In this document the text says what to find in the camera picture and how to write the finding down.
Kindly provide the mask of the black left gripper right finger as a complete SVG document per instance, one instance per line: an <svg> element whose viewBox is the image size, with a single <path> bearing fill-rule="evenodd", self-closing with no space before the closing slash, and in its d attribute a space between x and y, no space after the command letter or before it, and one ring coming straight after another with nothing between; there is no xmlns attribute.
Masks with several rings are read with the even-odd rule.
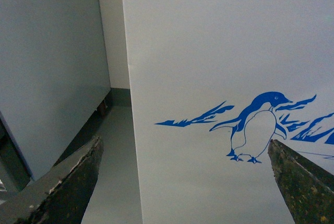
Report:
<svg viewBox="0 0 334 224"><path fill-rule="evenodd" d="M272 139L275 182L295 223L333 223L333 174Z"/></svg>

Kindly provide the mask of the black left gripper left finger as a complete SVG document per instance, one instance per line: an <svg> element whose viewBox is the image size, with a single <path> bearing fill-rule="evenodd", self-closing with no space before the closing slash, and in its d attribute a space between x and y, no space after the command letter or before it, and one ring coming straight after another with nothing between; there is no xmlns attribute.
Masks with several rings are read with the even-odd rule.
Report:
<svg viewBox="0 0 334 224"><path fill-rule="evenodd" d="M1 204L1 223L81 223L96 186L103 141L94 137Z"/></svg>

